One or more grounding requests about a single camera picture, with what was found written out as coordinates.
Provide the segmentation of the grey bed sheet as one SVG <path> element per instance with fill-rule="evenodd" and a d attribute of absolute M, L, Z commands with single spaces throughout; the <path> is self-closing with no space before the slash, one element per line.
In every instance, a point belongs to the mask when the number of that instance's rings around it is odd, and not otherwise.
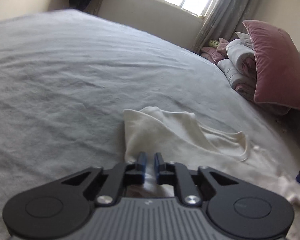
<path fill-rule="evenodd" d="M 189 112 L 204 126 L 242 131 L 295 180 L 300 111 L 276 117 L 230 87 L 214 64 L 158 37 L 76 10 L 0 22 L 0 239 L 16 194 L 89 167 L 125 160 L 123 111 Z M 171 196 L 146 182 L 131 194 Z M 289 239 L 300 239 L 300 205 Z"/>

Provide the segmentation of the grey curtain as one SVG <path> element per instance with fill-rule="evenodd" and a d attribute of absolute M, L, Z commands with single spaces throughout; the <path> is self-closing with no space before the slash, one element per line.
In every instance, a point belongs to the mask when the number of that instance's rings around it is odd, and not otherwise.
<path fill-rule="evenodd" d="M 198 54 L 210 40 L 234 38 L 236 31 L 244 29 L 242 22 L 253 17 L 259 3 L 260 0 L 213 0 L 191 51 Z"/>

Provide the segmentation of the pink velvet pillow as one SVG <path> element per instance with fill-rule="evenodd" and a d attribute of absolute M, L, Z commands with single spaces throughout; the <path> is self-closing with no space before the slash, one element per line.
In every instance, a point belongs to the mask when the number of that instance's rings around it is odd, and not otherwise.
<path fill-rule="evenodd" d="M 300 56 L 290 35 L 263 21 L 243 25 L 255 52 L 254 101 L 300 110 Z"/>

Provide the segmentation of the folded pink white quilt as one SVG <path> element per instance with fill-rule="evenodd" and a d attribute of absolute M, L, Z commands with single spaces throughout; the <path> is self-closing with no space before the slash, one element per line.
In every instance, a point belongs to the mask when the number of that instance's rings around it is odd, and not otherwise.
<path fill-rule="evenodd" d="M 201 56 L 215 64 L 227 78 L 231 88 L 249 101 L 254 100 L 256 60 L 250 36 L 237 32 L 237 39 L 211 40 L 201 48 Z"/>

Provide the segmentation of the white shirt with orange print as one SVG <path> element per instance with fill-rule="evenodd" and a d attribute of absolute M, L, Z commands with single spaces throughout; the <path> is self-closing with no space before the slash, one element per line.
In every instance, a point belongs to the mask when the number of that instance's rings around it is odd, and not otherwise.
<path fill-rule="evenodd" d="M 209 166 L 285 197 L 300 205 L 300 184 L 242 131 L 227 133 L 201 124 L 193 113 L 168 112 L 158 107 L 125 109 L 125 160 L 159 152 L 166 161 L 196 169 Z"/>

